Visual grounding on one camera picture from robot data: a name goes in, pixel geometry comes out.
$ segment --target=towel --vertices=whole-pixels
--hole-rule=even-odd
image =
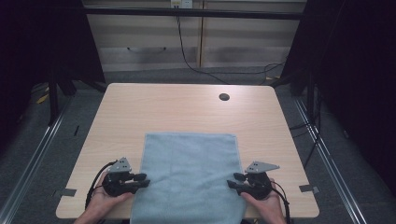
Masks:
[[[150,183],[134,196],[132,224],[239,224],[245,214],[227,185],[242,173],[233,134],[147,133],[140,172]]]

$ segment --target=black curtain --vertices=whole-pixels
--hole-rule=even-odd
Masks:
[[[91,28],[79,0],[1,1],[0,127],[7,145],[30,99],[32,87],[49,73],[69,71],[69,79],[104,82]]]
[[[293,95],[303,92],[310,75],[318,72],[343,2],[307,0],[281,79],[273,87],[290,83]]]
[[[315,81],[364,158],[396,195],[396,4],[347,0]]]

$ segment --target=round hole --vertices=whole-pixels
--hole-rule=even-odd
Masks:
[[[222,93],[222,94],[219,95],[219,98],[222,101],[228,101],[228,100],[230,100],[230,95],[227,94],[227,93]]]

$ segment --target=wire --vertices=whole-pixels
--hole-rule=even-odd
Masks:
[[[289,204],[290,204],[290,203],[288,202],[288,199],[286,198],[286,192],[285,192],[285,190],[283,190],[283,188],[282,188],[279,184],[277,184],[275,181],[271,181],[271,183],[276,184],[278,187],[280,187],[280,189],[282,189],[283,195],[282,195],[282,193],[280,193],[277,189],[272,188],[272,190],[273,190],[275,193],[277,193],[277,194],[279,195],[279,197],[282,199],[283,204],[285,204],[286,222],[287,222],[288,224],[290,224],[290,223],[291,223],[290,208],[289,208]]]
[[[306,69],[307,68],[304,67],[304,68],[298,69],[297,71],[294,71],[293,73],[289,74],[288,76],[283,76],[282,75],[282,77],[279,80],[271,83],[270,86],[275,89],[278,86],[289,84],[295,78],[297,78],[302,72],[304,72]]]
[[[318,99],[317,99],[317,114],[314,116],[314,119],[317,119],[320,116],[320,107],[318,107]],[[289,127],[289,130],[297,130],[301,128],[305,128],[306,126],[313,125],[312,122],[303,122],[301,124],[297,124],[295,126]]]
[[[314,153],[315,147],[317,146],[318,140],[320,138],[320,126],[321,126],[320,109],[321,109],[321,104],[322,104],[323,97],[321,96],[319,91],[317,91],[317,92],[318,92],[318,95],[317,95],[317,115],[318,115],[318,126],[317,127],[318,127],[318,132],[317,132],[317,135],[315,137],[314,145],[311,147],[311,150],[309,151],[308,158],[304,162],[304,169],[306,168],[306,165],[311,160],[312,154]]]
[[[220,78],[218,78],[218,77],[216,77],[216,76],[214,76],[214,74],[233,74],[233,75],[236,75],[236,74],[242,74],[242,75],[243,75],[243,74],[246,74],[246,75],[259,75],[259,74],[265,74],[265,77],[264,77],[263,81],[259,84],[259,85],[262,85],[262,84],[265,82],[265,80],[266,80],[266,74],[267,74],[269,71],[274,70],[274,69],[276,69],[278,66],[285,64],[285,62],[283,62],[283,63],[270,63],[270,64],[265,65],[265,66],[264,66],[264,70],[263,70],[263,71],[260,71],[260,72],[210,72],[210,73],[209,73],[209,72],[204,72],[204,71],[201,71],[201,70],[197,70],[197,69],[191,67],[191,66],[189,65],[189,63],[187,62],[187,59],[186,59],[186,54],[185,54],[185,52],[184,52],[184,46],[183,46],[183,38],[181,37],[180,17],[177,17],[177,29],[178,29],[178,37],[179,37],[179,39],[180,39],[181,53],[183,54],[184,63],[185,63],[192,71],[194,71],[194,72],[196,72],[196,73],[208,75],[208,76],[213,77],[213,78],[215,78],[216,80],[218,80],[218,81],[220,81],[220,82],[222,82],[222,83],[224,83],[224,84],[227,84],[227,85],[231,85],[231,84],[228,83],[228,82],[226,82],[226,81],[224,81],[224,80],[222,80],[222,79],[220,79]]]
[[[99,178],[99,176],[102,174],[102,172],[107,168],[107,166],[113,165],[114,163],[116,163],[117,161],[111,161],[108,164],[106,164],[104,167],[102,167],[102,169],[100,169],[100,171],[98,172],[98,174],[96,175],[95,179],[93,180],[92,184],[91,184],[91,188],[87,193],[87,199],[85,200],[85,208],[88,207],[88,204],[90,204],[91,201],[91,197],[93,194],[93,191],[96,189],[95,187],[95,183],[97,181],[97,179]]]

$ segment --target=gray carpet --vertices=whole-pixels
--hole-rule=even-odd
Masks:
[[[227,70],[229,72],[256,72],[258,69],[259,71],[260,69],[262,70],[262,68],[257,67]],[[219,69],[213,68],[206,71],[213,72],[219,71]],[[279,70],[276,71],[276,69],[272,72],[272,74],[268,74],[269,77],[279,74]],[[243,85],[257,85],[265,80],[263,74],[216,76],[227,83]],[[107,84],[111,82],[221,84],[220,81],[211,76],[197,74],[190,69],[111,73],[106,74],[106,80]],[[53,139],[49,151],[45,155],[12,223],[72,222],[72,220],[59,219],[55,216],[55,210],[60,199],[52,197],[52,193],[56,189],[65,187],[103,97],[102,93],[92,90],[84,84],[79,82],[76,84],[78,92],[65,112],[64,121]],[[303,120],[295,106],[294,97],[290,95],[289,86],[276,88],[276,94],[289,126],[301,124]],[[30,104],[25,118],[21,121],[19,133],[11,141],[7,153],[1,159],[0,168],[3,171],[10,170],[10,172],[2,172],[0,174],[4,180],[0,190],[2,205],[44,134],[49,120],[48,103],[45,102],[42,105]],[[77,126],[79,126],[78,133],[74,135]],[[293,130],[291,135],[296,136],[305,131],[305,129]],[[343,131],[337,119],[324,105],[321,110],[321,135],[346,183],[350,186],[359,202],[368,223],[394,223],[396,221],[395,198],[390,194],[378,175],[371,169],[370,165],[361,157],[356,145],[345,138]],[[301,160],[305,161],[309,150],[313,146],[312,139],[306,133],[294,138],[294,142]],[[15,166],[16,159],[18,159],[18,163],[21,166]],[[313,154],[308,163],[306,174],[310,183],[313,186],[317,186],[320,190],[320,193],[316,194],[320,214],[313,219],[294,220],[294,223],[353,223],[317,152]],[[106,223],[120,222],[113,220]]]

